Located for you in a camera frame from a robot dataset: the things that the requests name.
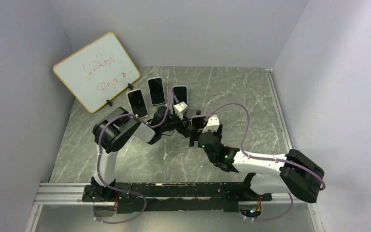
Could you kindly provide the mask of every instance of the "marble table surface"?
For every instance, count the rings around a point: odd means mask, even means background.
[[[189,111],[209,114],[228,102],[239,102],[250,113],[250,126],[245,150],[266,154],[287,152],[283,130],[278,120],[272,91],[263,69],[220,67],[139,67],[140,78],[133,85],[143,91],[152,116],[147,78],[161,76],[167,91],[173,85],[188,87]],[[77,100],[71,109],[68,125],[60,146],[50,182],[88,183],[97,160],[93,126],[115,108],[130,111],[126,90],[104,106],[89,113]],[[242,108],[227,106],[217,112],[224,125],[222,143],[239,147],[246,126]],[[200,148],[189,147],[188,138],[175,133],[163,136],[154,145],[131,138],[120,150],[115,176],[117,182],[217,182],[243,181],[243,173],[226,173],[214,167]]]

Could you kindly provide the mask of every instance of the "phone screen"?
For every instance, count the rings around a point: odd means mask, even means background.
[[[191,118],[191,126],[197,129],[203,129],[207,126],[207,122],[204,121],[206,117],[207,116],[195,116]]]
[[[148,115],[146,103],[140,89],[127,93],[127,98],[133,114],[138,115],[138,117],[146,117]]]
[[[153,105],[165,103],[166,100],[164,99],[163,80],[161,77],[150,79],[147,82],[148,89],[150,91],[151,103]]]
[[[175,104],[178,104],[180,102],[185,102],[188,105],[187,86],[173,86],[173,91],[179,101],[179,102],[176,102]]]

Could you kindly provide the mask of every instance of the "whiteboard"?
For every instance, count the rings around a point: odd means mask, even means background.
[[[59,62],[53,71],[91,113],[140,77],[139,70],[113,32]]]

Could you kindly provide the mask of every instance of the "white wall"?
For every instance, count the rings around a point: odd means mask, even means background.
[[[0,232],[25,230],[52,171],[73,96],[53,74],[72,53],[44,0],[0,0]]]
[[[272,67],[308,0],[48,0],[80,49],[113,31],[136,65]]]
[[[273,76],[294,147],[325,169],[326,231],[371,231],[371,0],[310,0]]]

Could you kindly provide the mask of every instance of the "whiteboard frame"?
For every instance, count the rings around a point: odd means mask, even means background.
[[[70,56],[64,58],[61,62],[55,64],[53,66],[53,72],[56,74],[56,76],[63,82],[63,84],[68,88],[68,90],[75,96],[75,98],[77,98],[79,100],[79,102],[82,104],[82,106],[87,110],[89,111],[90,113],[95,113],[97,112],[99,109],[101,109],[102,107],[104,107],[104,105],[107,104],[107,102],[105,101],[103,105],[101,105],[99,108],[97,108],[96,110],[93,110],[93,111],[90,111],[86,106],[85,104],[83,104],[83,102],[80,100],[80,98],[73,92],[73,90],[66,84],[66,82],[60,77],[60,75],[55,71],[55,68],[57,65],[60,65],[61,63],[63,63],[64,61],[66,61],[67,59],[71,58],[72,56],[76,55],[77,53],[79,53],[80,51],[82,51],[83,49],[89,47],[90,45],[92,45],[93,43],[95,43],[96,41],[100,40],[101,38],[109,35],[109,34],[113,34],[114,37],[116,38],[117,42],[120,44],[120,46],[122,47],[123,51],[126,53],[128,59],[131,61],[131,63],[133,64],[134,68],[137,70],[137,72],[139,73],[139,76],[134,79],[134,81],[132,81],[130,84],[132,85],[135,81],[137,81],[139,78],[140,78],[140,71],[139,69],[137,69],[137,66],[133,63],[133,61],[131,60],[130,56],[127,54],[127,51],[124,49],[124,47],[122,46],[121,42],[119,41],[119,39],[117,38],[116,34],[114,34],[113,32],[108,32],[104,35],[102,35],[101,37],[99,37],[98,39],[96,39],[95,41],[89,43],[88,45],[84,46],[83,48],[79,49],[79,51],[71,54]],[[116,93],[116,95],[114,95],[113,97],[111,97],[110,99],[108,100],[112,100],[113,98],[117,97],[117,95],[119,95],[120,93],[122,93],[124,90],[126,90],[128,86],[126,86],[124,89],[122,89],[120,92]]]

